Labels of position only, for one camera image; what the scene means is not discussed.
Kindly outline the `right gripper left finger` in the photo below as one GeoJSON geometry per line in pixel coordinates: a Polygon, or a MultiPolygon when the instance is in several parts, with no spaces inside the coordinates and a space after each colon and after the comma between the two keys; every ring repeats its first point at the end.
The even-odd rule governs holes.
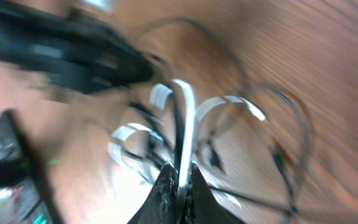
{"type": "Polygon", "coordinates": [[[160,171],[145,202],[127,224],[174,224],[176,172],[171,164],[160,171]]]}

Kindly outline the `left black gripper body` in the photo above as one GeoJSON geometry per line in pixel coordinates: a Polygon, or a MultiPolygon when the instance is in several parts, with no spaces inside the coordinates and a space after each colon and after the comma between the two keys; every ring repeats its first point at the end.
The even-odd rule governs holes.
{"type": "Polygon", "coordinates": [[[0,60],[47,73],[54,85],[84,94],[147,82],[154,75],[139,50],[78,8],[63,17],[0,2],[0,60]]]}

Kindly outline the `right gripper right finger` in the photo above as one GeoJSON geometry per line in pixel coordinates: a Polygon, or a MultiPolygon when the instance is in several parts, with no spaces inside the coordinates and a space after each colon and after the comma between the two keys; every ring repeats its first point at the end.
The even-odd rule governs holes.
{"type": "Polygon", "coordinates": [[[182,223],[246,224],[217,202],[196,164],[191,165],[189,181],[182,223]]]}

